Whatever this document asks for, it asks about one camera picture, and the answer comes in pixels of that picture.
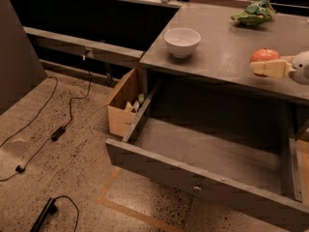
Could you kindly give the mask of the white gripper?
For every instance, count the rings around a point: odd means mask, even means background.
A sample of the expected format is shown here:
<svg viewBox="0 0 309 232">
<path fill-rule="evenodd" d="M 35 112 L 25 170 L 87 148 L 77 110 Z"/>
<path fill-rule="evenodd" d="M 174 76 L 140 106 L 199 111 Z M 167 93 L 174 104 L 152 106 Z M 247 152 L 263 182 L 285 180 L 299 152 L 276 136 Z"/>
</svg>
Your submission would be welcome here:
<svg viewBox="0 0 309 232">
<path fill-rule="evenodd" d="M 281 59 L 252 62 L 249 67 L 254 74 L 277 78 L 289 76 L 298 84 L 309 85 L 309 51 L 296 56 L 281 56 Z"/>
</svg>

